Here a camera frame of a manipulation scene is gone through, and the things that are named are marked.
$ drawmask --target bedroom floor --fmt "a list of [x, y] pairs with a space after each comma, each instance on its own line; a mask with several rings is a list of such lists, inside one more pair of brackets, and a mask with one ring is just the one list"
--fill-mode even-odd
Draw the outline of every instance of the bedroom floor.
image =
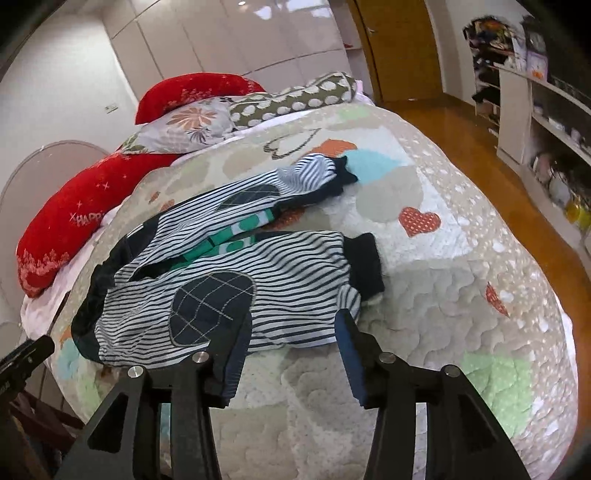
[[591, 281], [575, 252], [530, 202], [518, 176], [496, 156], [496, 138], [486, 120], [459, 100], [387, 105], [445, 152], [489, 198], [513, 234], [537, 260], [573, 321], [579, 369], [579, 426], [591, 428]]

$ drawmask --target striped clothing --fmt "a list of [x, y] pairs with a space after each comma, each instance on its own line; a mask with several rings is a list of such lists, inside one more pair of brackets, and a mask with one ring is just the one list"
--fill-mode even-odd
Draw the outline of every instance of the striped clothing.
[[222, 245], [219, 254], [182, 268], [140, 273], [248, 215], [342, 191], [351, 179], [345, 162], [310, 155], [253, 177], [257, 181], [190, 199], [133, 231], [93, 273], [72, 323], [81, 354], [113, 366], [163, 367], [204, 349], [210, 332], [246, 314], [252, 317], [251, 352], [334, 342], [335, 313], [347, 308], [355, 315], [362, 299], [384, 289], [370, 234], [347, 239], [338, 232], [258, 233], [238, 251]]

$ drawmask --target white cabinet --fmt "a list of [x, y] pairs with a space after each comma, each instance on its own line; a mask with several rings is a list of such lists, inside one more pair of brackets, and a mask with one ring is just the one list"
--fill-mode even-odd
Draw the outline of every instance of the white cabinet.
[[138, 17], [144, 38], [164, 78], [202, 71], [173, 3], [174, 0], [160, 0]]
[[163, 77], [135, 20], [111, 40], [131, 89], [140, 100]]
[[246, 75], [268, 91], [350, 72], [327, 0], [114, 0], [102, 12], [138, 99], [163, 78]]

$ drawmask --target red pillow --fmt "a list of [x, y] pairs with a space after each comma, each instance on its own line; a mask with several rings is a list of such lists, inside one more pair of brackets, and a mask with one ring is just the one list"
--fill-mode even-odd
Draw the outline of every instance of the red pillow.
[[25, 293], [41, 294], [97, 230], [103, 215], [148, 172], [168, 167], [179, 156], [116, 152], [69, 180], [35, 215], [18, 243], [18, 281]]
[[135, 124], [147, 124], [165, 113], [197, 100], [264, 92], [257, 82], [230, 73], [189, 73], [163, 80], [146, 92]]

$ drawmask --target quilted bedspread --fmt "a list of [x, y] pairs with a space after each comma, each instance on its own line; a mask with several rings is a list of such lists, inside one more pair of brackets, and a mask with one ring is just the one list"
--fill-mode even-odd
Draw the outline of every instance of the quilted bedspread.
[[[69, 330], [90, 274], [117, 240], [161, 209], [310, 151], [346, 155], [359, 182], [275, 227], [372, 232], [386, 289], [362, 307], [360, 329], [411, 365], [459, 365], [532, 478], [547, 479], [577, 420], [556, 297], [487, 198], [439, 147], [372, 106], [322, 108], [146, 176], [102, 235], [51, 333], [51, 368], [74, 411], [87, 420], [119, 374], [80, 357]], [[362, 478], [376, 412], [352, 397], [338, 349], [329, 345], [250, 355], [236, 397], [211, 415], [224, 478], [308, 480]], [[424, 476], [426, 425], [426, 409], [417, 406], [415, 478]], [[167, 461], [166, 415], [163, 430]]]

